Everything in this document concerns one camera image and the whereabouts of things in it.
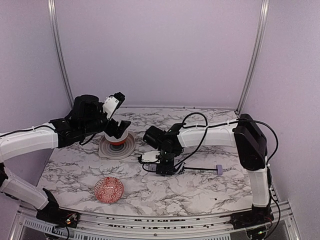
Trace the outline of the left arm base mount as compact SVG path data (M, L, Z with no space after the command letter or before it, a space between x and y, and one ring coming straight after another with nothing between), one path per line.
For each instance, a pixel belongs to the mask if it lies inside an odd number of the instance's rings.
M50 190L43 188L47 195L48 204L43 209L37 210L36 218L57 225L66 225L76 228L80 219L80 213L60 208L56 198Z

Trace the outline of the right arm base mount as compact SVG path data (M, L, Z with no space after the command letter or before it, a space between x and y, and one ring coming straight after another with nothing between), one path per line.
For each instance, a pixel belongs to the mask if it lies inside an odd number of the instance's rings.
M274 220L272 213L263 212L254 213L252 210L237 212L230 215L230 224L235 230L253 227L265 223L271 223Z

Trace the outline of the lilac folding umbrella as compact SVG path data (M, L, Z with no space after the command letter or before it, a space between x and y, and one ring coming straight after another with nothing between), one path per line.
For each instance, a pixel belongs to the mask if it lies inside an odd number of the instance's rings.
M215 168L205 168L205 167L187 167L185 166L184 163L182 163L178 170L180 172L183 172L185 170L193 170L193 171L213 171L213 172L216 172L216 174L218 176L222 176L223 175L223 172L224 172L224 169L223 169L223 166L221 164L217 164L215 166Z

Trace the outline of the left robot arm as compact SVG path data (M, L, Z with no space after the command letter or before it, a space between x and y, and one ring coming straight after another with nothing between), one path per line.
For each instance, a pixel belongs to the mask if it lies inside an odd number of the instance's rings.
M5 166L5 161L40 150L61 149L74 143L83 146L99 133L119 140L131 124L130 121L118 122L113 118L124 101L125 95L121 92L108 96L103 102L94 95L77 96L67 116L31 128L1 134L0 191L29 203L38 211L58 209L59 205L49 191L16 176Z

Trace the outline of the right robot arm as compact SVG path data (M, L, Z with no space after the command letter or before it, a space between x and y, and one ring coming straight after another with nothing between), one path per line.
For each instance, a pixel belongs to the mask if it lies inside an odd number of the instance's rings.
M259 128L260 122L250 115L210 125L188 125L184 119L175 123L169 130L156 126L149 127L142 140L154 150L141 154L138 162L155 165L154 173L162 176L178 175L185 170L187 157L176 162L175 158L186 148L201 146L235 147L240 165L247 171L251 191L252 210L267 211L270 206L271 176L268 163L267 138Z

